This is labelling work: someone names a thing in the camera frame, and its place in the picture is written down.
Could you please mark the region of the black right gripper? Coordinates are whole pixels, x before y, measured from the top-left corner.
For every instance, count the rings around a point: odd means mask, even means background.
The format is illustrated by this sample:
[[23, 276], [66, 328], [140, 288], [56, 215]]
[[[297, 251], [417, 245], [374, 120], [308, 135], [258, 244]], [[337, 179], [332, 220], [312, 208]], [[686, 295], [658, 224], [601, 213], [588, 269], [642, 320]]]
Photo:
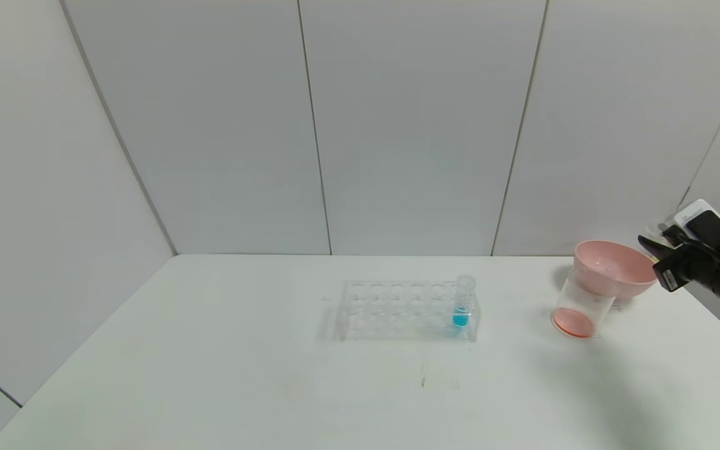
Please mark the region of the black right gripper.
[[669, 225], [662, 230], [662, 237], [640, 234], [637, 241], [657, 260], [652, 270], [669, 293], [691, 283], [720, 293], [720, 256], [706, 244], [691, 242], [694, 237], [685, 227]]

